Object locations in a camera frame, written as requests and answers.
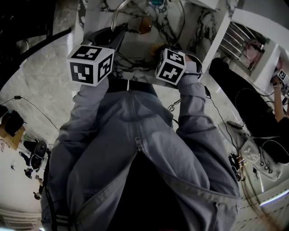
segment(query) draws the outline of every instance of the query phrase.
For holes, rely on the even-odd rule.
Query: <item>gray jacket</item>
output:
[[[190,230],[230,230],[238,213],[238,184],[220,134],[204,114],[205,88],[197,77],[184,76],[178,84],[176,133],[172,114],[157,97],[139,91],[106,94],[107,89],[105,79],[97,87],[83,85],[74,97],[42,193],[45,229],[51,230],[52,216],[58,230],[68,229],[68,219],[72,230],[106,230],[141,149],[176,193]]]

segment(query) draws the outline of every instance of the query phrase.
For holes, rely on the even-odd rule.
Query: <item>wall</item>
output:
[[[284,0],[245,0],[238,8],[271,19],[289,29],[289,6]]]
[[[15,171],[10,167],[12,162],[15,163]],[[25,175],[26,168],[24,159],[17,151],[7,146],[3,152],[0,151],[0,204],[39,213],[40,201],[36,200],[33,194],[33,191],[38,191],[39,183],[34,179],[35,171],[32,173],[32,180]],[[43,173],[44,170],[41,168],[38,172],[40,178],[43,177]]]

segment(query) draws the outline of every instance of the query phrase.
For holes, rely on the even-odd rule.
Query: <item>bathroom counter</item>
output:
[[[111,26],[112,15],[122,0],[79,0],[75,25],[75,44],[93,32]],[[175,45],[196,54],[203,64],[203,73],[216,53],[231,21],[237,0],[219,0],[216,10],[182,1],[186,23],[178,40],[184,21],[180,2],[164,1],[153,7],[146,0],[133,0],[118,15],[117,26],[126,34],[119,52],[132,63],[154,59],[156,47]],[[143,17],[150,18],[151,30],[140,33]],[[139,67],[117,57],[116,67],[110,77],[172,87],[154,76],[155,67]]]

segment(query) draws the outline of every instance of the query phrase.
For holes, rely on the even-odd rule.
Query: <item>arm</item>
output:
[[[97,135],[96,116],[107,89],[107,78],[96,87],[81,86],[73,98],[75,106],[71,111],[70,120],[60,128],[58,139],[52,149],[47,188],[54,209],[56,212],[61,211],[60,214],[65,214],[68,209],[66,199],[68,176],[90,141]],[[50,223],[46,192],[43,191],[42,195],[42,220],[44,223]]]
[[[232,196],[239,196],[236,177],[232,171],[218,129],[204,113],[205,88],[196,76],[181,78],[178,89],[181,94],[179,128],[177,134],[202,164],[210,181],[210,189]]]
[[[39,179],[39,177],[36,177],[36,179],[37,179],[38,183],[40,184],[40,186],[43,187],[43,183],[42,183],[42,181]]]
[[[272,79],[274,86],[274,107],[275,107],[275,118],[277,122],[280,122],[284,117],[285,114],[283,112],[283,104],[281,99],[281,91],[280,91],[280,80],[277,76]]]

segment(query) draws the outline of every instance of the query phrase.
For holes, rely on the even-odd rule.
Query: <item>shoe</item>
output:
[[[221,58],[221,52],[220,51],[217,51],[213,57],[213,59],[216,59],[216,58]]]
[[[228,64],[228,65],[230,65],[230,62],[231,62],[231,60],[230,60],[227,56],[225,56],[225,57],[222,59],[222,61],[223,61],[223,63],[226,63],[226,64]]]

